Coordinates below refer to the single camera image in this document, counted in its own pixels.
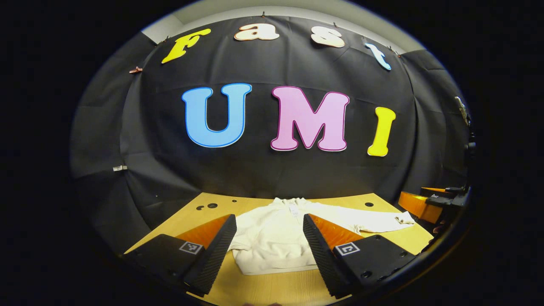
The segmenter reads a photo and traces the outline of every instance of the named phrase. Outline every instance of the letter m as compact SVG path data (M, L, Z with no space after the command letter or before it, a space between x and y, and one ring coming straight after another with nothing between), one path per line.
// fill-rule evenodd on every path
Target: letter m
M277 137L270 142L272 149L291 151L298 147L294 139L294 126L299 131L304 147L309 149L316 141L323 127L323 138L317 147L324 151L342 151L347 143L344 140L345 108L348 96L330 92L325 94L317 111L313 111L308 99L298 87L280 86L272 90L280 100L280 117Z

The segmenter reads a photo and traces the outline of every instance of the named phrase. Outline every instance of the white garment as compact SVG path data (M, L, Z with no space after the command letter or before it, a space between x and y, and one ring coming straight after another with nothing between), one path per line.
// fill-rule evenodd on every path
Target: white garment
M311 213L359 234L413 226L408 212L374 212L313 203L304 198L274 201L236 217L237 231L229 250L246 275L317 269L302 231L304 215Z

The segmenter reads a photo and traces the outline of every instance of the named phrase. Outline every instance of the wooden table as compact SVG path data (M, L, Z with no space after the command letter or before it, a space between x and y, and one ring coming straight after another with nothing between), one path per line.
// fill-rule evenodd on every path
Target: wooden table
M312 202L320 202L327 205L337 205L352 209L399 212L388 202L377 195L364 194L353 197L329 198L329 199L308 199ZM189 204L176 212L159 227L155 228L130 249L128 253L143 243L149 241L159 234L177 236L198 225L221 216L233 213L236 216L248 212L260 206L272 203L272 199L254 199L229 197L210 193L201 193ZM216 203L216 208L208 208L208 204ZM368 237L374 233L361 232L361 236ZM412 254L418 254L432 239L432 235L420 225L381 233L383 237L391 240L400 247ZM319 270L308 270L299 272L286 272L265 275L247 276L243 275L232 256L228 251L221 269L208 295L204 301L216 305L242 306L244 303L252 303L255 306L269 305L278 302L283 306L289 305L328 305L338 301L329 295L329 292L319 274Z

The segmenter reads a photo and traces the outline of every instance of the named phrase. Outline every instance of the sleeve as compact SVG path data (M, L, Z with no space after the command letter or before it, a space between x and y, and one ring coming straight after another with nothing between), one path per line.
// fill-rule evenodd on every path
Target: sleeve
M415 224L408 212L376 212L316 203L314 213L342 227L355 231L387 232Z

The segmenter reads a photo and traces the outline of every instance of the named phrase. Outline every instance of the blue letter u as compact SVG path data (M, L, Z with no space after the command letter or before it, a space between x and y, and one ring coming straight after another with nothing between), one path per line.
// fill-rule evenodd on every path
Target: blue letter u
M228 97L228 124L222 131L212 131L206 122L206 104L213 90L200 87L186 91L181 99L185 102L185 125L189 138L207 148L220 148L235 143L244 133L245 95L251 91L246 83L227 84L221 92Z

